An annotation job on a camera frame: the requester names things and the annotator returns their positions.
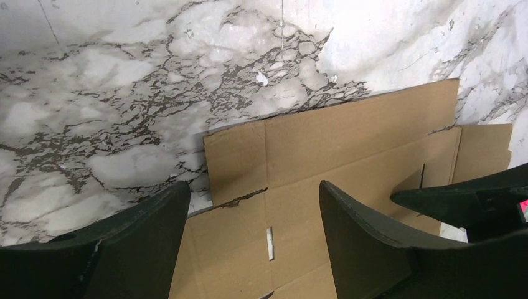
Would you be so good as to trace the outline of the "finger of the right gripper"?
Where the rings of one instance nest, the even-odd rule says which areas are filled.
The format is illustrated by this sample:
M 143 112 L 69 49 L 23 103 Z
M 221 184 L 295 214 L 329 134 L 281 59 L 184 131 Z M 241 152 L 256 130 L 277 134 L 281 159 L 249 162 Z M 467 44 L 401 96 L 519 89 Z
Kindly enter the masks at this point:
M 457 228 L 477 243 L 527 229 L 527 165 L 440 187 L 397 191 L 392 202 Z

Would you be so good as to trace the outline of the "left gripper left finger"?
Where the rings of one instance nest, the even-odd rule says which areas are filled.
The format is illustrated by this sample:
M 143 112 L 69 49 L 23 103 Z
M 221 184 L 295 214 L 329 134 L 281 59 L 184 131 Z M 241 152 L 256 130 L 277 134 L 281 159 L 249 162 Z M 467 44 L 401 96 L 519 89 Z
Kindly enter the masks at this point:
M 2 298 L 167 298 L 191 198 L 184 181 L 45 243 L 1 248 Z

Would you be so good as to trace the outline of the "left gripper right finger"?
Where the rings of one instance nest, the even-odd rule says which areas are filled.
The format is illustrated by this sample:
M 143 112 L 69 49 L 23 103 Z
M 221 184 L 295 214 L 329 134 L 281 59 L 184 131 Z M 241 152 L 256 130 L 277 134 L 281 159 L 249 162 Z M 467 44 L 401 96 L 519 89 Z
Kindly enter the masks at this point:
M 526 298 L 527 232 L 469 244 L 410 227 L 329 181 L 319 206 L 338 298 Z

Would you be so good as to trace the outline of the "brown cardboard box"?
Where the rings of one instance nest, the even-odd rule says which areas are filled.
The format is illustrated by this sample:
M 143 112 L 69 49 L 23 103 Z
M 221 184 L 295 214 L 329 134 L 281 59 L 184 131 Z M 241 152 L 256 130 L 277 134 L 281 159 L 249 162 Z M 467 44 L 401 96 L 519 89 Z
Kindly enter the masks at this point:
M 189 218 L 170 298 L 335 298 L 318 189 L 329 181 L 411 227 L 397 189 L 505 170 L 511 124 L 454 124 L 457 79 L 252 121 L 203 139 L 213 208 Z

